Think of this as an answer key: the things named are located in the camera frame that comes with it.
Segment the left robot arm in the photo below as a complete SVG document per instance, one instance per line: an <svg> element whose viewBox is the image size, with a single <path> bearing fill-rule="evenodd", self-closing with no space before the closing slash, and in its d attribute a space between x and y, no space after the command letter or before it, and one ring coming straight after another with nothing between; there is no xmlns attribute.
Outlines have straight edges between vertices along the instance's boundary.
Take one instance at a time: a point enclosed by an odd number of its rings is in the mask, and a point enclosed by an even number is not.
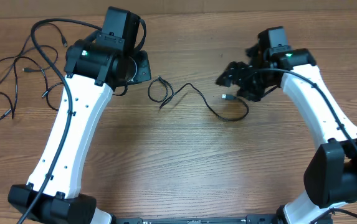
<svg viewBox="0 0 357 224"><path fill-rule="evenodd" d="M44 152L27 182L10 188L8 202L22 219L40 223L103 223L115 217L81 193L86 156L100 117L124 88L150 80L145 41L137 37L145 21L130 11L109 7L101 27L77 40L57 72L63 92Z"/></svg>

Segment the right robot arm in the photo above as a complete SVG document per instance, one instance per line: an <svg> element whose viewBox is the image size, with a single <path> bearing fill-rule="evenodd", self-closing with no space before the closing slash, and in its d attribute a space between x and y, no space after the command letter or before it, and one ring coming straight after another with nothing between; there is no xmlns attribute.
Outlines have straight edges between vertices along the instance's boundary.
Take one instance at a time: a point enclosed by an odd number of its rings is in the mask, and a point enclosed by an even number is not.
<svg viewBox="0 0 357 224"><path fill-rule="evenodd" d="M283 27L260 32L246 53L249 62L231 62L216 83L237 85L237 95L254 102L281 88L297 107L316 148L303 175L305 190L274 214L248 215L246 222L331 223L332 215L357 202L357 126L329 92L313 55L293 49Z"/></svg>

